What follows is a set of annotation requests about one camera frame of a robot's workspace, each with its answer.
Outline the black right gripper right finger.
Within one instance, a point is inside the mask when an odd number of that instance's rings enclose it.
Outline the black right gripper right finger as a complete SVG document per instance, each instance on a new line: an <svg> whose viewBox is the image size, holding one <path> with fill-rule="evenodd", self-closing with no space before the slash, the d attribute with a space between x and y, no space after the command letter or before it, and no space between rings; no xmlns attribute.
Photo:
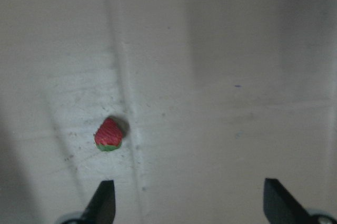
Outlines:
<svg viewBox="0 0 337 224"><path fill-rule="evenodd" d="M275 178L264 180L263 212L270 224L336 223L332 216L310 214Z"/></svg>

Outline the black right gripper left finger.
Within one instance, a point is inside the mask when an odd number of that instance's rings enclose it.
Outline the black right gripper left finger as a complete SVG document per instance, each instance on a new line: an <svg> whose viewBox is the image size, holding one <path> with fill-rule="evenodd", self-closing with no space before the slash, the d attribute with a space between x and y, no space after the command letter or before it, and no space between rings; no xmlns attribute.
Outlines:
<svg viewBox="0 0 337 224"><path fill-rule="evenodd" d="M102 181L80 217L79 223L112 224L116 215L113 180Z"/></svg>

